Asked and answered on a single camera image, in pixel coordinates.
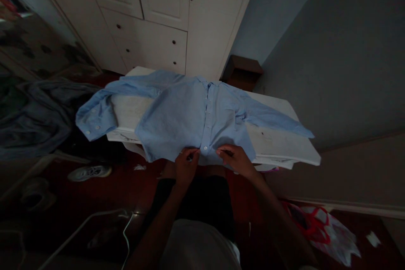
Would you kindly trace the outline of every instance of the small wooden box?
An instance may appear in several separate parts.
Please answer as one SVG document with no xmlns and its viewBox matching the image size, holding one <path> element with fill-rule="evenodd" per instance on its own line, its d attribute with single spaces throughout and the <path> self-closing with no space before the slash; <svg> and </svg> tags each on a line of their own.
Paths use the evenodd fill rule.
<svg viewBox="0 0 405 270">
<path fill-rule="evenodd" d="M 257 60 L 231 55 L 222 81 L 244 91 L 252 92 L 263 69 Z"/>
</svg>

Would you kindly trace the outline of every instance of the hand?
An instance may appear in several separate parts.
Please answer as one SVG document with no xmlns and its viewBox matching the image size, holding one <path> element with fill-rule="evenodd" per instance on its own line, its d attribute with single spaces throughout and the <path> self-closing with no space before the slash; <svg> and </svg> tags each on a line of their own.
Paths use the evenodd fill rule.
<svg viewBox="0 0 405 270">
<path fill-rule="evenodd" d="M 176 167 L 176 185 L 188 188 L 193 181 L 195 171 L 200 158 L 200 149 L 197 148 L 184 148 L 175 160 Z"/>
<path fill-rule="evenodd" d="M 217 149 L 216 153 L 223 159 L 224 165 L 229 164 L 233 170 L 247 179 L 257 173 L 244 149 L 240 146 L 223 145 Z"/>
</svg>

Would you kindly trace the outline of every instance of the lap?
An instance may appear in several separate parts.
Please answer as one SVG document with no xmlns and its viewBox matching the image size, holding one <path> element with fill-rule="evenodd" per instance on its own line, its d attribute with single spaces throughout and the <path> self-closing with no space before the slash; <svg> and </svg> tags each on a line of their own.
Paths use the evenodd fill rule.
<svg viewBox="0 0 405 270">
<path fill-rule="evenodd" d="M 152 207 L 145 217 L 143 231 L 152 223 L 169 197 L 175 179 L 161 179 L 157 185 Z M 224 177 L 212 175 L 196 177 L 191 183 L 177 213 L 176 219 L 202 221 L 215 227 L 231 241 L 235 238 L 235 224 L 228 182 Z"/>
</svg>

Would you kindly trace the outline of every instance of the button placket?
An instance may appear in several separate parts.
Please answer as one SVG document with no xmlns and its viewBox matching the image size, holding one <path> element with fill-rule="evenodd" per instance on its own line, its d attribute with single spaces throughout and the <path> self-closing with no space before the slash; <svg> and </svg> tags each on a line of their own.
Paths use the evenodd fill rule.
<svg viewBox="0 0 405 270">
<path fill-rule="evenodd" d="M 211 145 L 211 124 L 212 124 L 212 109 L 213 109 L 213 90 L 214 86 L 208 87 L 208 96 L 205 98 L 207 100 L 207 108 L 205 110 L 205 123 L 204 130 L 202 133 L 201 147 L 202 154 L 208 154 L 208 148 Z"/>
</svg>

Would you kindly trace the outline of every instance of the person's left hand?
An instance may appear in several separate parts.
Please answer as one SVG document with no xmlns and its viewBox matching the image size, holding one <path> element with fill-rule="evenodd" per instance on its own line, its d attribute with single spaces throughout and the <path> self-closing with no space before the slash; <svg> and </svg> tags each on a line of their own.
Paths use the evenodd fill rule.
<svg viewBox="0 0 405 270">
<path fill-rule="evenodd" d="M 192 161 L 187 160 L 190 156 L 193 156 Z M 184 148 L 179 153 L 175 160 L 177 185 L 189 187 L 193 181 L 199 158 L 200 149 L 198 148 Z"/>
</svg>

